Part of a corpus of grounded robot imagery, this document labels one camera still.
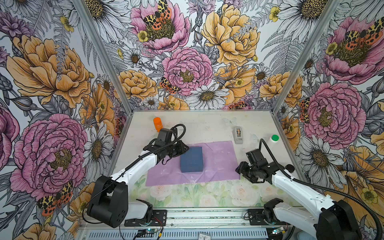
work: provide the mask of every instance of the green bottle cap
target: green bottle cap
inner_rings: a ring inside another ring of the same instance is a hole
[[[272,139],[272,141],[277,142],[279,140],[279,136],[272,135],[271,139]]]

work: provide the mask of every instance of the purple cloth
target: purple cloth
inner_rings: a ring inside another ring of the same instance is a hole
[[[174,157],[166,165],[161,163],[148,170],[146,186],[194,184],[224,180],[239,180],[235,172],[237,159],[232,141],[190,144],[189,147],[202,147],[203,172],[182,173],[180,157]]]

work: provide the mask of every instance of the floral tablecloth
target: floral tablecloth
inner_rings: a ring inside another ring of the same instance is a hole
[[[197,184],[160,185],[146,187],[147,175],[134,185],[129,200],[141,199],[162,207],[261,207],[277,197],[291,206],[297,201],[277,187],[265,182],[252,184],[241,176],[240,180]]]

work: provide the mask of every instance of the black round knob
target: black round knob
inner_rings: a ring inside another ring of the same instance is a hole
[[[285,169],[288,170],[288,172],[293,173],[295,171],[295,167],[292,164],[287,164],[285,166]]]

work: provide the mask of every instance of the orange bottle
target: orange bottle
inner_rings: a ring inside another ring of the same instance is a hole
[[[156,128],[157,132],[160,132],[160,129],[163,128],[163,124],[161,123],[161,119],[160,118],[154,118],[153,119],[153,124],[155,124],[155,128]]]

